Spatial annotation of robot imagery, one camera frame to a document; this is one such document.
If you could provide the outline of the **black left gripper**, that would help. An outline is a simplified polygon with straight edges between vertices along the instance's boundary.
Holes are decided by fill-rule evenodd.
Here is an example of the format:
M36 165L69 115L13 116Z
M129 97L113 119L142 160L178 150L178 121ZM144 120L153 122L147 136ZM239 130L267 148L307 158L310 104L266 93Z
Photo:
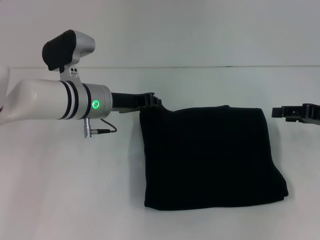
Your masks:
M153 92L130 94L112 92L112 112L131 113L148 107L162 108L162 100L154 96Z

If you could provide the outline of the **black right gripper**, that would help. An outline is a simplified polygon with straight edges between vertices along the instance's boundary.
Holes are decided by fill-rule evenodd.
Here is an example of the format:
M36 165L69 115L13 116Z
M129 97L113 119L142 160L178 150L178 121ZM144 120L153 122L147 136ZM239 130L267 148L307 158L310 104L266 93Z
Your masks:
M320 106L304 103L302 106L273 107L272 118L285 118L289 123L304 123L320 125Z

